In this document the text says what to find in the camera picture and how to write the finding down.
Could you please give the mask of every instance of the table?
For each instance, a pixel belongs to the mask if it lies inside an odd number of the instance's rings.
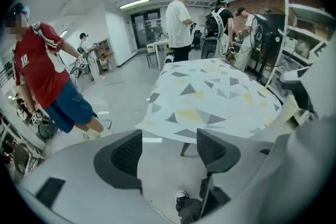
[[[196,144],[198,128],[250,137],[280,111],[275,95],[220,59],[166,63],[136,128],[184,142],[186,150]]]
[[[164,40],[159,40],[153,43],[154,48],[155,48],[155,53],[156,53],[156,59],[157,59],[157,65],[159,66],[159,69],[161,70],[161,63],[160,63],[160,57],[159,57],[159,50],[158,50],[158,46],[164,46],[164,45],[168,45],[168,39],[164,39]]]

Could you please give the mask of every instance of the office chair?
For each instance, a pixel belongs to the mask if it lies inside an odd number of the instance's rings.
[[[192,42],[195,50],[200,50],[201,49],[201,36],[202,36],[201,31],[200,30],[195,30],[194,39],[193,39],[193,42]]]

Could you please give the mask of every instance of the blue shorts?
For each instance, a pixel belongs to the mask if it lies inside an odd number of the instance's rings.
[[[93,115],[92,106],[76,90],[71,81],[63,87],[57,99],[45,109],[56,125],[69,133],[74,124],[88,124]]]

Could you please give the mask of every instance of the brick wall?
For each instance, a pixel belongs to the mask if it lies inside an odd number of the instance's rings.
[[[311,6],[315,8],[324,8],[322,0],[289,0],[290,3],[302,4],[306,6]],[[229,9],[235,15],[237,8],[244,7],[247,11],[253,14],[257,14],[265,8],[277,8],[282,12],[285,12],[285,0],[238,0],[230,3]],[[242,30],[245,25],[246,20],[242,17],[235,18],[235,32]],[[310,25],[300,25],[299,27],[310,29]]]

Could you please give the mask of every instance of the black cap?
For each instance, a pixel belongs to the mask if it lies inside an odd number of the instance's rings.
[[[236,16],[240,16],[242,14],[242,12],[245,11],[245,10],[246,10],[246,8],[240,7],[236,12]]]
[[[11,9],[7,12],[5,16],[5,27],[13,27],[12,22],[16,20],[18,15],[25,13],[25,7],[22,3],[16,3]]]
[[[228,0],[217,0],[216,5],[220,5],[220,4],[227,4],[227,6],[229,6],[229,1]]]
[[[79,35],[79,39],[82,39],[83,37],[88,37],[89,35],[85,34],[85,33],[82,33]]]

